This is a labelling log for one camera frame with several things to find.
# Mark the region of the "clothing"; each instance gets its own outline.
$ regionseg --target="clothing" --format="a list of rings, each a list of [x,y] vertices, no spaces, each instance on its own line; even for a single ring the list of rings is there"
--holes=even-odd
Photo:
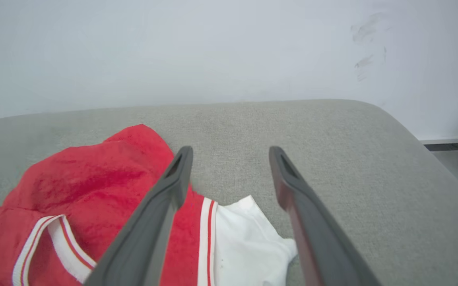
[[[31,166],[0,207],[0,284],[78,285],[173,159],[144,125]],[[160,284],[214,286],[218,203],[189,187]]]
[[[298,254],[295,241],[278,235],[252,196],[219,206],[216,214],[216,286],[284,286]]]

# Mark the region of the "red stripe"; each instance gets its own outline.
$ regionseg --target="red stripe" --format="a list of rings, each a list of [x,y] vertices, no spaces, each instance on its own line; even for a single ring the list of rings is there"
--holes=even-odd
[[[211,201],[210,213],[208,214],[208,286],[211,286],[211,271],[210,271],[210,258],[211,258],[211,211],[213,210],[213,204],[215,201]]]
[[[35,244],[36,242],[36,239],[38,237],[38,233],[40,233],[40,228],[42,228],[42,226],[47,223],[47,221],[50,221],[51,219],[54,219],[56,217],[49,217],[48,219],[46,219],[41,225],[40,227],[38,228],[37,230],[37,233],[35,235],[35,237],[33,238],[33,242],[31,243],[31,247],[29,248],[29,251],[26,253],[26,258],[24,258],[24,263],[22,264],[22,269],[20,270],[20,284],[24,285],[24,268],[26,268],[26,261],[27,259],[29,258],[29,254],[31,253],[31,249],[33,249],[33,245]]]
[[[66,230],[65,223],[63,223],[63,219],[60,219],[60,224],[61,224],[61,228],[63,229],[63,235],[67,239],[68,246],[70,247],[75,257],[77,257],[77,259],[79,259],[79,261],[82,262],[82,264],[86,265],[87,268],[89,268],[90,270],[93,270],[93,266],[89,264],[86,260],[84,260],[84,258],[82,258],[82,256],[80,256],[77,250],[75,250],[75,248],[73,247],[72,241],[70,240],[70,237],[67,235],[67,230]]]

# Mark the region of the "white fabric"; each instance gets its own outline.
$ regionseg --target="white fabric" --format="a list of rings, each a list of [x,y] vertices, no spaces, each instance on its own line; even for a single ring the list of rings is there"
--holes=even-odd
[[[285,285],[296,243],[278,235],[252,196],[218,206],[215,229],[215,286]]]

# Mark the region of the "white wall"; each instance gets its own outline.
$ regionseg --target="white wall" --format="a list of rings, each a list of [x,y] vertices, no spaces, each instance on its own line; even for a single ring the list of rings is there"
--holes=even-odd
[[[0,118],[345,98],[458,137],[455,0],[0,0]]]

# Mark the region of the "gray cushion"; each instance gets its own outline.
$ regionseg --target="gray cushion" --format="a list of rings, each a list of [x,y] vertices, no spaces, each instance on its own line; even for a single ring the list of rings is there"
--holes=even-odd
[[[385,285],[458,284],[458,181],[399,122],[346,100],[148,106],[0,119],[0,203],[33,163],[135,124],[176,152],[194,148],[192,183],[222,205],[251,194],[278,233],[268,148],[281,146]],[[303,282],[298,259],[289,285]]]

